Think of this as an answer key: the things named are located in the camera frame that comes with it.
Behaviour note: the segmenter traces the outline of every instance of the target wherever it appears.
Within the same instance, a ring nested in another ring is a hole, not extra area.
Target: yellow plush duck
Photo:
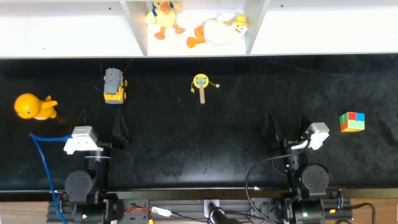
[[[45,120],[56,117],[57,112],[54,106],[57,104],[56,101],[51,100],[51,96],[42,101],[31,93],[25,93],[17,98],[14,108],[21,118]]]
[[[228,44],[239,40],[248,30],[246,16],[239,14],[232,22],[224,22],[223,16],[205,21],[203,26],[195,28],[195,37],[188,37],[190,48],[202,43],[211,45]]]
[[[152,11],[148,13],[145,18],[145,22],[148,25],[158,24],[160,25],[160,31],[155,34],[155,37],[159,40],[165,39],[166,29],[173,27],[176,34],[182,34],[185,29],[179,27],[175,22],[177,20],[177,14],[175,10],[182,10],[182,5],[175,1],[154,1],[152,2]]]

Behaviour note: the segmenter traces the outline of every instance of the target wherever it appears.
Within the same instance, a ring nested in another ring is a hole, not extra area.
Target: wooden handle
[[[205,104],[205,87],[200,86],[199,88],[199,95],[200,95],[200,103]]]

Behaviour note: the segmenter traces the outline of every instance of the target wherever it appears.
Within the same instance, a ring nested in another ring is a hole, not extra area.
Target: toy truck
[[[123,78],[123,72],[116,68],[108,68],[105,70],[104,81],[105,103],[123,104],[127,99],[127,80]]]

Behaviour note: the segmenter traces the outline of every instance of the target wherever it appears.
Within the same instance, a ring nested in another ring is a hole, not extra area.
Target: orange beak
[[[172,10],[172,8],[170,7],[170,2],[166,1],[166,2],[163,2],[162,4],[160,4],[160,10],[164,14],[169,14],[170,11]]]

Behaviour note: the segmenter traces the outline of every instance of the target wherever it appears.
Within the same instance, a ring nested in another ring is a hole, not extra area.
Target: colorful cube
[[[365,114],[347,112],[340,116],[341,132],[356,132],[365,130]]]

